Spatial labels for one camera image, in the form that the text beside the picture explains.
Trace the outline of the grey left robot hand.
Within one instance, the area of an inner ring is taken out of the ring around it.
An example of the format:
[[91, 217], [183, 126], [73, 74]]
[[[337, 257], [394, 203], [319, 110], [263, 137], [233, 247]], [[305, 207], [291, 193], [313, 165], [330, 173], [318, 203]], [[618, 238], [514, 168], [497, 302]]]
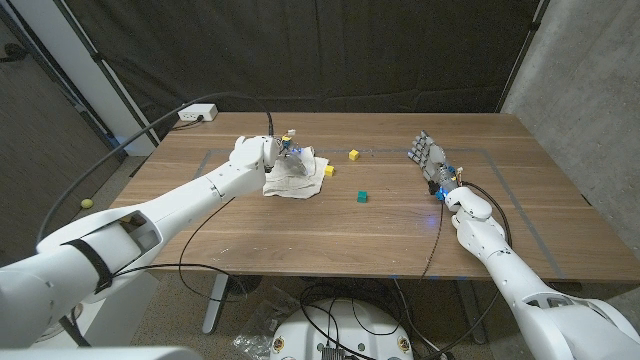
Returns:
[[273, 168], [277, 175], [303, 176], [307, 169], [302, 160], [302, 149], [293, 141], [296, 131], [288, 130], [280, 139], [280, 152]]

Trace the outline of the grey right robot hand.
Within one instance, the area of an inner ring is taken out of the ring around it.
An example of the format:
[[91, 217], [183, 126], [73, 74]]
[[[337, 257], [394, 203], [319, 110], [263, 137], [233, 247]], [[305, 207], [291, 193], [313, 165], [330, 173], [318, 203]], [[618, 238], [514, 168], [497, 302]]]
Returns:
[[407, 156], [419, 166], [430, 194], [438, 200], [443, 201], [450, 191], [459, 186], [455, 170], [447, 163], [443, 148], [426, 131], [422, 130], [415, 137]]

